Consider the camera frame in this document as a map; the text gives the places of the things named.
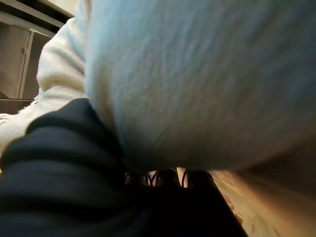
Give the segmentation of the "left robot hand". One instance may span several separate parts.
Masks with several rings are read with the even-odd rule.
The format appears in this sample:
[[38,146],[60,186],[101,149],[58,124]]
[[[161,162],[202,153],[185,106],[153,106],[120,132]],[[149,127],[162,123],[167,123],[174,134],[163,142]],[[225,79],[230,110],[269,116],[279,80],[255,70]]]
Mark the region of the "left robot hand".
[[87,99],[39,117],[0,159],[3,237],[244,237],[205,170],[123,163]]

